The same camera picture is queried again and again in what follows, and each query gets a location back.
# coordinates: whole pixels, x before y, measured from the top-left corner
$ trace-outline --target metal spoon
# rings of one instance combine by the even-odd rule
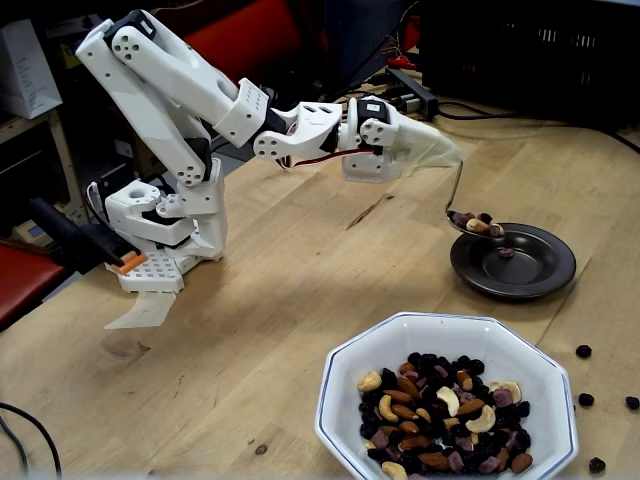
[[[453,191],[451,192],[451,198],[449,198],[449,201],[447,202],[446,207],[444,207],[444,214],[447,217],[447,220],[449,220],[449,223],[453,228],[455,228],[456,230],[462,233],[466,233],[467,235],[475,235],[476,237],[488,238],[491,240],[503,239],[504,235],[500,235],[499,237],[491,237],[489,235],[484,235],[482,233],[470,232],[466,228],[463,228],[460,225],[458,225],[453,220],[453,216],[458,212],[449,210],[449,208],[451,207],[451,205],[453,205],[453,200],[456,198],[456,192],[458,191],[458,183],[460,183],[460,177],[462,176],[463,167],[464,167],[464,162],[460,160],[460,164],[458,165],[458,171],[456,172],[456,179],[455,179],[455,182],[453,183]]]

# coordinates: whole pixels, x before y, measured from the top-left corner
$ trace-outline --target red chair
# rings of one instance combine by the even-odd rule
[[[0,331],[40,305],[69,276],[46,255],[0,245]]]

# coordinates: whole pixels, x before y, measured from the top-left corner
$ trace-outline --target blue rim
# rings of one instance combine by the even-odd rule
[[[573,408],[573,401],[571,400],[571,393],[569,390],[569,383],[567,381],[567,375],[565,374],[565,372],[563,372],[563,368],[555,361],[553,361],[552,359],[550,359],[544,352],[542,352],[540,349],[538,349],[538,347],[536,347],[535,345],[532,345],[531,343],[529,343],[527,340],[525,340],[524,338],[522,338],[520,335],[518,335],[516,332],[514,332],[513,330],[511,330],[509,327],[507,327],[506,325],[503,325],[502,323],[500,323],[498,320],[496,320],[495,318],[488,318],[488,317],[467,317],[465,315],[447,315],[447,314],[443,314],[443,313],[429,313],[429,314],[425,314],[425,313],[418,313],[418,312],[403,312],[403,313],[398,313],[396,315],[393,315],[391,317],[389,317],[387,320],[384,320],[380,323],[378,323],[377,325],[374,325],[373,327],[371,327],[368,330],[365,330],[364,332],[362,332],[360,335],[355,336],[354,338],[352,338],[350,341],[348,341],[347,343],[344,343],[343,345],[341,345],[340,347],[338,347],[332,354],[331,357],[329,359],[329,366],[326,370],[326,378],[324,379],[323,385],[322,385],[322,394],[320,397],[320,408],[319,408],[319,414],[318,414],[318,428],[320,429],[320,431],[322,432],[322,435],[324,436],[324,438],[327,439],[327,441],[333,446],[334,450],[336,452],[338,452],[340,454],[340,456],[353,468],[353,470],[355,472],[358,473],[358,475],[360,475],[360,477],[362,477],[363,479],[367,479],[367,476],[360,471],[360,469],[358,468],[357,465],[354,465],[353,462],[351,462],[351,460],[349,460],[349,458],[347,458],[342,451],[340,450],[340,448],[338,448],[338,446],[333,442],[333,440],[329,437],[329,435],[327,434],[327,432],[325,431],[324,427],[322,426],[322,419],[323,419],[323,413],[324,413],[324,400],[325,400],[325,396],[327,394],[327,385],[329,383],[329,374],[331,373],[331,368],[333,366],[333,359],[334,357],[340,353],[342,350],[344,350],[345,348],[347,348],[348,346],[354,344],[355,342],[357,342],[358,340],[362,339],[363,337],[365,337],[366,335],[368,335],[371,332],[376,331],[377,329],[379,329],[380,327],[383,327],[384,325],[386,325],[387,323],[390,323],[398,318],[402,318],[402,317],[409,317],[409,316],[419,316],[419,317],[447,317],[447,318],[466,318],[469,320],[474,320],[474,321],[482,321],[482,322],[489,322],[489,323],[493,323],[495,325],[498,325],[499,327],[503,328],[504,330],[506,330],[507,332],[511,333],[514,337],[516,337],[518,340],[520,340],[522,343],[524,343],[525,345],[531,347],[540,358],[542,358],[544,361],[546,361],[547,363],[549,363],[551,366],[553,366],[556,369],[560,369],[561,370],[561,376],[562,376],[562,386],[564,389],[564,396],[565,396],[565,407],[566,407],[566,412],[567,412],[567,426],[569,428],[569,443],[571,448],[569,449],[569,452],[562,457],[560,460],[558,460],[551,468],[549,468],[546,472],[544,472],[544,474],[542,476],[540,476],[539,478],[550,478],[552,476],[552,474],[554,474],[559,468],[560,466],[569,458],[571,457],[571,455],[574,453],[575,450],[575,444],[573,442],[573,428],[572,428],[572,423],[571,423],[571,408]]]

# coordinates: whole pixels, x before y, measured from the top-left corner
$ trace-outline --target wooden surface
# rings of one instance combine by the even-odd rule
[[[401,310],[488,315],[596,398],[578,407],[581,451],[566,473],[585,476],[599,456],[609,474],[635,476],[639,420],[624,398],[640,395],[640,157],[531,120],[437,125],[467,158],[458,209],[555,233],[576,255],[574,283],[522,305],[463,285],[442,217],[453,170],[369,185],[343,181],[337,161],[287,174],[253,160],[227,178],[223,261],[188,274],[162,327],[103,330],[135,296],[97,269],[0,336],[0,399],[44,422],[68,474],[346,475],[313,432],[326,353]],[[5,417],[50,471],[37,432]],[[0,442],[6,478],[19,464]]]

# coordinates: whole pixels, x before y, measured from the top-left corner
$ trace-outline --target dark plate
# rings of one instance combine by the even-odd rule
[[[504,238],[460,236],[451,247],[451,265],[476,290],[510,300],[532,300],[553,293],[576,273],[573,252],[555,235],[530,225],[501,223]],[[510,259],[500,247],[513,248]]]

